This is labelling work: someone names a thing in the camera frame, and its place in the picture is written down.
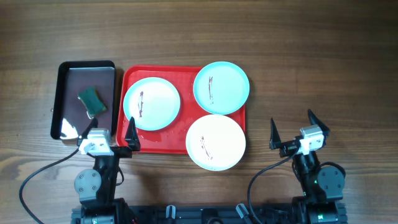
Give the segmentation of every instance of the light blue plate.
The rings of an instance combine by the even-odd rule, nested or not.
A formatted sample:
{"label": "light blue plate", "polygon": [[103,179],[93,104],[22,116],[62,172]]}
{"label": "light blue plate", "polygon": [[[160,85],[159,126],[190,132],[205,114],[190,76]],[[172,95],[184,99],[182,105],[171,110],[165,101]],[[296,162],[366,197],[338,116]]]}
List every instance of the light blue plate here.
{"label": "light blue plate", "polygon": [[249,96],[248,76],[230,62],[213,62],[200,70],[193,82],[197,103],[212,114],[230,114],[243,106]]}
{"label": "light blue plate", "polygon": [[180,111],[177,89],[163,78],[144,78],[134,83],[124,96],[123,110],[131,116],[136,126],[145,131],[155,131],[169,125]]}

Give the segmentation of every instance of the wooden surface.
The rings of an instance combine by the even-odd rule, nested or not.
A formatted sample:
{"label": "wooden surface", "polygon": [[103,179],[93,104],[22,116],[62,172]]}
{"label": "wooden surface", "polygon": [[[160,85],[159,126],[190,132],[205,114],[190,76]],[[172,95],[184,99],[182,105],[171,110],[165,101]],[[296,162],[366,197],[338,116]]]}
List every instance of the wooden surface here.
{"label": "wooden surface", "polygon": [[[99,1],[0,3],[0,223],[32,223],[18,199],[34,170],[75,149],[50,137],[58,66],[67,60],[196,65],[225,60],[251,81],[246,153],[209,172],[188,156],[122,160],[116,190],[130,205],[246,201],[251,177],[280,160],[282,140],[308,125],[307,109],[331,128],[322,162],[346,168],[350,223],[398,222],[398,5],[393,1]],[[45,223],[68,223],[79,206],[73,180],[93,160],[75,156],[24,192]],[[302,195],[290,163],[256,180],[256,203]]]}

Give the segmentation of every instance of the plate rim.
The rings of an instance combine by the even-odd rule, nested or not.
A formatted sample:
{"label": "plate rim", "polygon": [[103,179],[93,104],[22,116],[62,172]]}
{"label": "plate rim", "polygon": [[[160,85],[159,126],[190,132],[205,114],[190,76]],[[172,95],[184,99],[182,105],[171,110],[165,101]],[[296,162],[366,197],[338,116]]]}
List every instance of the plate rim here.
{"label": "plate rim", "polygon": [[[192,150],[190,150],[190,147],[188,147],[188,137],[189,137],[189,135],[190,135],[190,133],[191,133],[191,127],[192,127],[195,123],[197,123],[199,120],[201,120],[202,118],[206,118],[206,117],[209,117],[209,116],[218,116],[218,117],[222,116],[222,117],[224,117],[224,118],[227,118],[227,120],[230,120],[230,121],[232,121],[234,124],[237,125],[237,127],[238,127],[239,130],[240,130],[239,133],[242,133],[242,135],[243,135],[244,149],[242,150],[242,154],[240,155],[239,159],[238,159],[236,162],[233,162],[231,165],[226,166],[226,167],[224,167],[223,169],[220,169],[220,170],[209,169],[209,168],[204,167],[204,166],[201,164],[201,162],[199,162],[197,159],[195,159],[195,158],[193,157]],[[201,167],[201,168],[203,168],[203,169],[206,169],[206,170],[210,170],[210,171],[224,171],[224,170],[228,170],[228,169],[234,167],[234,166],[243,158],[244,152],[246,152],[246,146],[247,146],[246,143],[247,143],[247,141],[246,141],[246,135],[244,134],[244,131],[242,130],[242,128],[240,127],[240,125],[239,125],[236,121],[234,121],[232,118],[230,118],[230,117],[228,117],[228,116],[225,116],[225,115],[222,115],[222,114],[208,114],[208,115],[202,116],[201,118],[197,119],[197,120],[189,127],[189,129],[188,129],[188,131],[187,131],[187,135],[185,136],[185,148],[187,149],[188,155],[189,155],[189,157],[191,158],[191,160],[192,160],[196,165],[198,165],[199,167]]]}
{"label": "plate rim", "polygon": [[168,80],[166,80],[166,79],[164,79],[164,78],[159,78],[159,77],[146,77],[146,78],[142,78],[142,79],[136,81],[135,83],[133,83],[133,84],[127,89],[127,92],[126,92],[126,94],[124,95],[124,98],[123,98],[123,111],[124,111],[124,116],[127,118],[128,121],[130,121],[130,118],[127,117],[127,113],[126,113],[126,105],[128,105],[128,103],[125,103],[125,102],[126,102],[126,97],[130,97],[130,96],[131,96],[132,90],[133,90],[133,87],[134,87],[134,86],[139,85],[140,82],[144,82],[145,80],[158,80],[158,81],[160,81],[160,82],[162,82],[162,83],[165,83],[167,86],[170,87],[170,89],[171,89],[173,92],[175,92],[175,95],[177,96],[176,98],[178,98],[178,109],[176,110],[177,112],[176,112],[175,115],[173,115],[173,119],[171,119],[170,122],[169,122],[168,124],[166,124],[165,126],[163,126],[163,127],[161,127],[161,128],[155,128],[155,129],[143,129],[142,127],[139,127],[139,125],[136,124],[136,128],[139,128],[139,129],[141,129],[141,130],[144,130],[144,131],[157,131],[157,130],[160,130],[160,129],[163,129],[163,128],[167,127],[168,125],[170,125],[170,124],[176,119],[176,117],[178,116],[178,114],[179,114],[179,112],[180,112],[180,109],[181,109],[181,97],[180,97],[180,93],[178,92],[177,88],[176,88],[172,83],[170,83]]}
{"label": "plate rim", "polygon": [[[247,90],[247,94],[246,94],[246,96],[245,96],[245,100],[243,101],[242,105],[240,105],[239,107],[237,107],[235,110],[229,111],[229,112],[227,112],[227,113],[214,113],[214,111],[211,111],[211,110],[206,109],[206,108],[204,107],[204,105],[201,105],[201,103],[198,101],[198,98],[197,98],[197,96],[196,96],[196,94],[195,94],[195,86],[196,86],[196,83],[197,83],[197,80],[198,80],[198,77],[200,76],[200,74],[203,73],[205,69],[208,69],[208,67],[214,66],[214,64],[218,64],[218,63],[227,64],[228,66],[231,66],[231,65],[232,65],[232,67],[237,68],[237,69],[239,70],[239,73],[240,73],[240,74],[243,74],[242,77],[243,77],[243,79],[244,79],[244,83],[247,83],[246,86],[247,86],[247,89],[248,89],[248,90]],[[250,94],[250,81],[249,81],[249,77],[246,75],[246,72],[244,72],[244,70],[243,70],[241,67],[237,66],[236,64],[234,64],[234,63],[232,63],[232,62],[225,62],[225,61],[212,62],[212,63],[210,63],[210,64],[204,66],[204,67],[198,72],[198,74],[197,74],[196,77],[195,77],[195,80],[193,81],[192,92],[193,92],[193,97],[195,97],[195,101],[197,102],[197,104],[198,104],[202,109],[204,109],[206,112],[211,113],[211,114],[227,115],[227,114],[231,114],[231,113],[236,112],[237,110],[239,110],[239,109],[246,103],[246,101],[247,101],[248,98],[249,98],[249,94]]]}

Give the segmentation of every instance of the tray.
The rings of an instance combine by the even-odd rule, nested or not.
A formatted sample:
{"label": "tray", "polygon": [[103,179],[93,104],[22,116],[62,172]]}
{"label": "tray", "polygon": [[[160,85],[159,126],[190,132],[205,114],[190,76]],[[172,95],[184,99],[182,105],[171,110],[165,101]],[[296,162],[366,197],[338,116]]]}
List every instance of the tray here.
{"label": "tray", "polygon": [[[136,81],[147,77],[164,78],[173,84],[181,97],[180,112],[174,121],[167,127],[158,131],[143,131],[137,129],[141,143],[141,152],[161,154],[188,154],[185,147],[185,136],[191,124],[198,118],[209,113],[203,110],[193,96],[193,81],[202,67],[159,66],[159,65],[135,65],[129,68],[123,77],[121,100],[119,107],[118,127],[116,130],[116,143],[118,146],[127,146],[124,140],[129,121],[124,115],[123,100],[127,90]],[[246,108],[229,114],[242,130],[246,132],[245,122]]]}
{"label": "tray", "polygon": [[91,119],[77,94],[90,86],[95,86],[99,98],[107,108],[96,117],[98,127],[113,133],[116,125],[113,123],[115,78],[114,63],[109,60],[63,62],[58,68],[51,137],[76,139],[87,128]]}

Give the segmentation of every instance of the white plate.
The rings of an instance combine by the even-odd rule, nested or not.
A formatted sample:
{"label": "white plate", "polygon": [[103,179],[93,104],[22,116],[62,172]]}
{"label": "white plate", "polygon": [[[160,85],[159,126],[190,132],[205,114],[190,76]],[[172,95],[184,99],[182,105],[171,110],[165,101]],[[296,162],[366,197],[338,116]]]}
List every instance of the white plate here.
{"label": "white plate", "polygon": [[230,62],[214,62],[203,67],[193,82],[198,104],[212,114],[230,114],[243,106],[250,84],[245,72]]}
{"label": "white plate", "polygon": [[191,125],[185,145],[198,166],[221,171],[239,162],[246,148],[246,139],[237,122],[227,116],[211,114]]}
{"label": "white plate", "polygon": [[136,120],[136,127],[155,131],[169,125],[180,111],[177,89],[163,78],[144,78],[134,83],[123,101],[126,118]]}

